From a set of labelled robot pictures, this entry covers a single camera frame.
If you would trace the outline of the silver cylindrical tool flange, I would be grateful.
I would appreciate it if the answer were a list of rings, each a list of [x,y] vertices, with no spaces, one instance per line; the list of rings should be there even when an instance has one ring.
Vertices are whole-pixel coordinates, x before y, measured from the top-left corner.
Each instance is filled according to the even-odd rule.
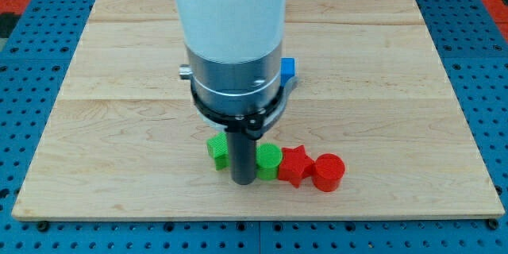
[[[190,81],[190,92],[198,115],[220,132],[243,133],[260,139],[283,115],[296,73],[282,87],[282,48],[259,59],[221,63],[205,59],[187,49],[188,64],[179,67],[181,79]]]

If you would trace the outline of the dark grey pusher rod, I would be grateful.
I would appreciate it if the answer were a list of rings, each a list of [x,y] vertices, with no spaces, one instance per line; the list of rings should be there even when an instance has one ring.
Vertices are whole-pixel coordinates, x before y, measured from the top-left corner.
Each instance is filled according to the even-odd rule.
[[[256,141],[243,133],[226,133],[232,180],[249,185],[256,178]]]

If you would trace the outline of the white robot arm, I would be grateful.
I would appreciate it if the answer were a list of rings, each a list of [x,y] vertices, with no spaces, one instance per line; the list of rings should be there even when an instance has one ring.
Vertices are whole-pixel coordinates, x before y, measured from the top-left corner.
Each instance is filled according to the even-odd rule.
[[[283,74],[286,0],[175,0],[198,114],[225,132],[232,180],[256,177],[256,143],[280,119],[298,78]]]

